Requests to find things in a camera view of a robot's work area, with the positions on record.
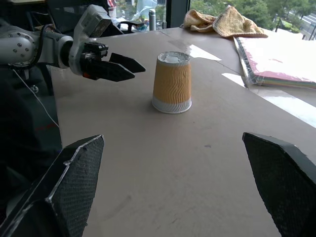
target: cable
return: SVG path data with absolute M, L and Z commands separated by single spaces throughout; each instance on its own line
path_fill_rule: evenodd
M 32 16 L 33 16 L 33 18 L 36 20 L 36 22 L 37 22 L 40 26 L 43 25 L 34 15 L 32 15 Z
M 12 69 L 15 74 L 19 77 L 19 79 L 21 79 L 21 81 L 23 82 L 23 84 L 33 93 L 33 95 L 37 98 L 37 100 L 39 101 L 39 103 L 42 105 L 42 107 L 44 108 L 45 112 L 47 113 L 48 117 L 53 121 L 53 123 L 59 128 L 59 125 L 55 122 L 55 120 L 53 120 L 53 118 L 49 115 L 49 113 L 47 112 L 45 106 L 43 105 L 43 103 L 40 101 L 40 99 L 36 96 L 36 94 L 29 88 L 29 86 L 25 83 L 25 81 L 23 81 L 23 79 L 20 77 L 20 75 L 14 70 Z
M 30 65 L 27 65 L 25 67 L 21 67 L 21 68 L 18 68 L 18 69 L 22 69 L 22 70 L 25 70 L 25 69 L 31 69 L 40 59 L 40 56 L 41 56 L 41 51 L 43 49 L 43 43 L 44 43 L 44 32 L 45 30 L 48 28 L 49 25 L 44 25 L 40 31 L 40 35 L 39 35 L 39 48 L 38 48 L 38 52 L 35 56 L 35 59 L 30 63 Z
M 48 28 L 51 28 L 51 29 L 54 30 L 55 32 L 62 34 L 58 29 L 56 29 L 56 28 L 53 27 L 52 25 L 48 25 Z

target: gray table surface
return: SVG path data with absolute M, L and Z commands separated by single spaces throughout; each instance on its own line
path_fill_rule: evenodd
M 222 61 L 192 59 L 191 109 L 151 105 L 157 56 L 183 40 Z M 120 83 L 52 70 L 63 146 L 103 134 L 96 197 L 84 236 L 277 237 L 242 142 L 256 132 L 315 160 L 316 130 L 222 73 L 241 74 L 234 44 L 183 29 L 99 39 L 147 69 Z

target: black textured pad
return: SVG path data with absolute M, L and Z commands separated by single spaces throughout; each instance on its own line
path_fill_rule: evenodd
M 316 167 L 293 144 L 244 133 L 259 194 L 283 237 L 316 236 Z
M 1 237 L 81 237 L 98 182 L 102 135 L 67 146 L 23 195 Z
M 79 148 L 76 143 L 67 147 L 75 155 L 64 163 L 69 168 L 51 198 L 59 221 L 71 237 L 82 236 L 95 196 L 104 142 L 94 139 Z

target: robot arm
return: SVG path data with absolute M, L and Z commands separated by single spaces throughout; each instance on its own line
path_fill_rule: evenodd
M 67 68 L 89 79 L 121 81 L 135 77 L 134 73 L 146 69 L 136 60 L 112 53 L 108 47 L 97 43 L 99 37 L 111 24 L 106 11 L 90 5 L 75 27 L 74 38 L 56 32 L 29 32 L 0 21 L 0 64 L 16 69 L 29 69 L 37 62 Z

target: tree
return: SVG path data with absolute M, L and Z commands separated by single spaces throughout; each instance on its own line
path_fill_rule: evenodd
M 157 5 L 156 6 L 156 18 L 158 22 L 163 22 L 164 21 L 164 10 L 165 6 L 164 5 Z
M 301 16 L 301 20 L 303 16 L 308 16 L 313 11 L 314 7 L 311 2 L 308 0 L 300 0 L 298 4 L 296 5 L 295 13 Z
M 117 5 L 120 11 L 124 11 L 125 15 L 123 16 L 125 19 L 132 19 L 134 14 L 136 13 L 137 0 L 135 0 L 135 5 L 127 4 L 125 1 L 119 1 Z
M 300 2 L 297 0 L 286 0 L 283 2 L 283 7 L 287 11 L 286 18 L 288 17 L 289 13 L 297 6 L 297 4 Z
M 282 16 L 284 14 L 284 0 L 265 0 L 268 7 L 268 13 L 274 17 L 276 14 Z
M 221 14 L 226 6 L 223 0 L 191 0 L 191 9 L 212 16 Z
M 263 0 L 233 0 L 232 4 L 241 15 L 253 20 L 259 27 L 271 29 L 272 17 L 268 5 Z

